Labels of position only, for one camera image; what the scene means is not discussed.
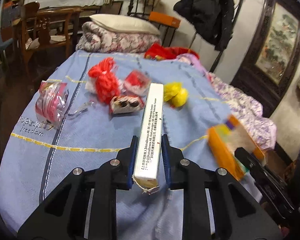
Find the black metal stand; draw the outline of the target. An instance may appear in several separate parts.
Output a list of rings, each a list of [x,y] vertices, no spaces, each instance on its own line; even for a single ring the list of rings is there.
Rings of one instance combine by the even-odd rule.
[[[143,3],[142,11],[138,11],[138,6],[140,2]],[[148,3],[150,3],[150,12],[152,12],[154,9],[154,2],[155,0],[130,0],[127,16],[132,16],[143,20],[149,20],[150,13],[146,12],[146,8],[148,7]]]

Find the orange purple medicine box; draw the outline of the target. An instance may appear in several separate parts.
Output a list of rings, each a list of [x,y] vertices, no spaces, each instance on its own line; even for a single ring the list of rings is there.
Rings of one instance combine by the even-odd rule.
[[[241,180],[248,172],[246,165],[235,157],[237,148],[244,148],[262,163],[265,163],[264,151],[255,143],[243,125],[233,115],[224,123],[207,130],[207,143],[217,164],[225,168],[236,179]]]

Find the purple floral quilt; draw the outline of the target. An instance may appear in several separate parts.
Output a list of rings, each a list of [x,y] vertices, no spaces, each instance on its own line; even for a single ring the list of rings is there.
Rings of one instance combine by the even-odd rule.
[[[239,120],[258,146],[262,150],[273,150],[277,127],[271,119],[263,116],[262,104],[238,88],[223,82],[211,72],[207,77],[214,91],[226,102],[232,115]]]

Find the cream pillow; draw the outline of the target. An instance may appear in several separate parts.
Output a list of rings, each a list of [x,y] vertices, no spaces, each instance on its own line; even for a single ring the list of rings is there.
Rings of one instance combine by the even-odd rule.
[[[94,14],[89,16],[94,24],[117,33],[140,33],[160,36],[160,31],[150,22],[130,16]]]

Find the red yarn bundle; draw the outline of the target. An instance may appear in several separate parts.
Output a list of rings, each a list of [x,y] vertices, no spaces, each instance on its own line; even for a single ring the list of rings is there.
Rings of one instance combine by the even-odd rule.
[[[114,67],[114,59],[107,57],[88,71],[88,76],[94,79],[98,100],[106,105],[110,104],[113,97],[120,95],[119,83],[113,72]]]

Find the white medicine box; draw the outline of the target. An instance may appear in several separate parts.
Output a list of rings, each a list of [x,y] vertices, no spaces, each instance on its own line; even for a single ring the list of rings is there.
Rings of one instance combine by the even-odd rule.
[[[146,194],[159,191],[158,172],[161,153],[161,132],[164,85],[151,83],[136,152],[133,181]]]

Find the red patterned cloth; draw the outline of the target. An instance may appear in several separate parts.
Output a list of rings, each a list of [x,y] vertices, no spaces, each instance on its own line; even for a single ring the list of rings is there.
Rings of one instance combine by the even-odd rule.
[[[151,60],[173,60],[181,54],[190,54],[199,60],[199,55],[189,48],[183,47],[163,47],[158,43],[154,43],[144,54],[145,59]]]

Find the patterned snack wrapper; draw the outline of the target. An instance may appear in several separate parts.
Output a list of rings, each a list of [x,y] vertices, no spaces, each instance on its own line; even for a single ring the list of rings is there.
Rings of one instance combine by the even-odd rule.
[[[145,103],[139,96],[120,95],[114,96],[110,101],[111,114],[134,113],[142,110]]]

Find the orange flat box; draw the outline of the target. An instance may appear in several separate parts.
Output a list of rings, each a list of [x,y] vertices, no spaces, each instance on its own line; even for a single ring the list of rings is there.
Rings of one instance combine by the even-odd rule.
[[[170,15],[166,15],[160,12],[152,11],[149,15],[149,20],[168,25],[169,27],[179,28],[180,20]]]

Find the lilac garment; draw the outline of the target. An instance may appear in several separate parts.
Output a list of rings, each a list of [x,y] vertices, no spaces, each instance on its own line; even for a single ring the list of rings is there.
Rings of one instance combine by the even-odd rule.
[[[191,54],[191,53],[185,53],[185,54],[180,54],[177,56],[177,61],[187,63],[196,70],[198,70],[200,73],[202,73],[204,76],[208,74],[208,71],[202,66],[200,60],[197,58],[197,56]]]

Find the light blue bed blanket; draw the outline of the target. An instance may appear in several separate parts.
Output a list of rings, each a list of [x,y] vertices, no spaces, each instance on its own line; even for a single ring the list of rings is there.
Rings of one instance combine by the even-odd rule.
[[[181,109],[165,105],[162,131],[185,158],[215,170],[207,145],[208,128],[230,115],[228,104],[213,90],[203,74],[178,61],[151,61],[114,54],[116,76],[124,79],[137,69],[152,82],[181,82],[189,92]],[[85,113],[66,118],[59,129],[40,122],[32,99],[17,121],[4,150],[0,167],[0,215],[8,229],[17,232],[36,207],[75,167],[93,170],[113,159],[117,151],[139,135],[142,113],[110,116],[96,103]],[[159,192],[147,195],[134,186],[117,193],[119,239],[181,239],[183,192],[170,191],[164,171],[159,172]]]

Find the pink items plastic bag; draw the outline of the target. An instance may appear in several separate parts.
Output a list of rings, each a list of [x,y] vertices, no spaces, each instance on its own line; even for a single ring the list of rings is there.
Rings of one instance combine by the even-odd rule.
[[[67,98],[67,83],[42,81],[39,98],[35,103],[36,117],[59,128],[67,109]]]

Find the dark framed painting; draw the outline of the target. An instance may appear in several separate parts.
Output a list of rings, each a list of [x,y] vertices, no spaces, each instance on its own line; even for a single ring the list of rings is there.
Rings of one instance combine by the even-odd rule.
[[[265,0],[245,58],[232,80],[262,104],[269,118],[284,97],[300,62],[300,3]]]

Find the yellow yarn bundle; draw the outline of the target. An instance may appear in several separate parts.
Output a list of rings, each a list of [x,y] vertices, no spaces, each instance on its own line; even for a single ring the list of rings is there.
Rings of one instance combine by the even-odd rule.
[[[182,107],[187,102],[189,92],[181,82],[171,82],[164,85],[164,102],[175,108]]]

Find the pink floral folded quilt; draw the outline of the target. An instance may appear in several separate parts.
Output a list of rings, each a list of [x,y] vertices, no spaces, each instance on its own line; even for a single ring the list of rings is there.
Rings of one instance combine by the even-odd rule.
[[[91,53],[144,53],[153,44],[161,44],[157,35],[142,33],[116,33],[93,23],[85,22],[83,35],[76,50]]]

